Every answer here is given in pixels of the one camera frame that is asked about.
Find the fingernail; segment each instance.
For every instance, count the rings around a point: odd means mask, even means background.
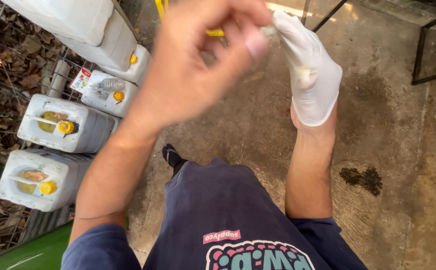
[[[269,49],[269,40],[260,31],[253,31],[246,39],[245,44],[252,57],[257,60],[262,57]]]

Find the green surface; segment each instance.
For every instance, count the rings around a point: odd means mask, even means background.
[[[0,270],[58,270],[65,252],[72,222],[12,248],[0,255]]]

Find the left hand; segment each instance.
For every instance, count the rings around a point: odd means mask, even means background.
[[[267,52],[269,40],[259,26],[270,24],[271,17],[263,0],[190,0],[170,6],[128,118],[159,130],[211,107]],[[205,33],[219,27],[230,43],[227,48]],[[202,51],[213,52],[216,62],[208,67]]]

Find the foot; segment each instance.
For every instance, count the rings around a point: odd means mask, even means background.
[[[163,146],[163,158],[173,168],[181,161],[181,157],[171,144],[166,144]]]

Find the t-shirt graphic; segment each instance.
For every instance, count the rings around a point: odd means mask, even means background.
[[[215,245],[206,270],[315,270],[310,258],[291,244],[264,240]]]

